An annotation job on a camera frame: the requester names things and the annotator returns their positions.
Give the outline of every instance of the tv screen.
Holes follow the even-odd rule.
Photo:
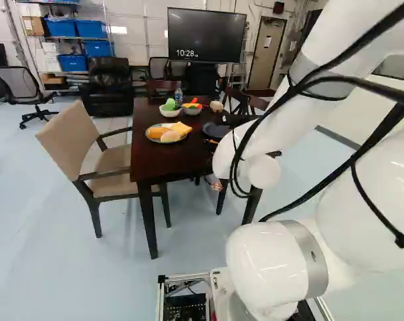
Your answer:
[[[240,13],[168,8],[169,59],[239,63],[246,19]]]

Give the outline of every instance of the table leg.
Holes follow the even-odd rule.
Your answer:
[[[168,185],[166,183],[159,184],[159,189],[161,190],[161,199],[163,205],[163,213],[165,214],[165,221],[167,222],[167,227],[171,227],[171,214],[169,213],[169,199],[168,199]]]
[[[215,211],[217,215],[221,214],[223,210],[224,199],[226,198],[227,186],[229,185],[229,180],[227,179],[220,179],[221,186],[223,187],[218,194],[217,200],[217,210]]]
[[[256,213],[258,202],[260,201],[260,197],[263,193],[262,189],[258,189],[253,185],[251,185],[251,189],[249,191],[251,193],[251,196],[247,200],[247,206],[245,207],[245,213],[243,214],[242,225],[252,222],[254,214]]]
[[[137,183],[138,195],[140,197],[140,205],[142,212],[142,220],[146,230],[148,250],[152,259],[156,259],[159,255],[157,252],[155,213],[153,211],[153,198],[151,195],[151,185],[146,183]]]

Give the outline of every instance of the robotic arm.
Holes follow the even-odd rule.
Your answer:
[[[329,62],[404,0],[330,0],[290,69],[298,83]],[[387,56],[404,52],[404,20],[325,75],[369,75]],[[284,79],[270,107],[290,86]],[[346,97],[352,86],[319,84],[320,96]],[[312,130],[338,102],[298,95],[271,113],[242,153],[245,174],[259,188],[273,185],[279,164],[266,155],[285,151]],[[217,147],[213,170],[229,178],[235,146],[252,122],[230,132]],[[404,232],[404,130],[372,148],[356,166],[361,185],[394,226]],[[325,190],[314,219],[271,221],[237,229],[227,242],[227,264],[239,299],[256,320],[286,320],[297,302],[351,286],[367,274],[404,267],[404,249],[355,189],[350,170]]]

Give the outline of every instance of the beige chair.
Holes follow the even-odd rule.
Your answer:
[[[102,237],[99,212],[102,202],[138,197],[136,183],[130,181],[129,175],[131,144],[107,148],[102,140],[129,130],[132,127],[100,134],[83,103],[76,100],[36,134],[49,155],[86,200],[96,237]],[[98,143],[102,154],[95,171],[81,175],[83,160],[94,142]],[[152,192],[153,196],[162,198],[167,227],[170,227],[167,185],[152,186]]]

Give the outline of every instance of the white bowl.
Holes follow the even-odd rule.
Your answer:
[[[183,112],[186,115],[196,116],[196,115],[199,115],[201,111],[202,111],[202,108],[190,109],[190,108],[183,107]]]
[[[162,116],[172,118],[172,117],[177,117],[180,114],[181,108],[177,110],[163,110],[162,106],[159,106],[159,110],[161,111]]]

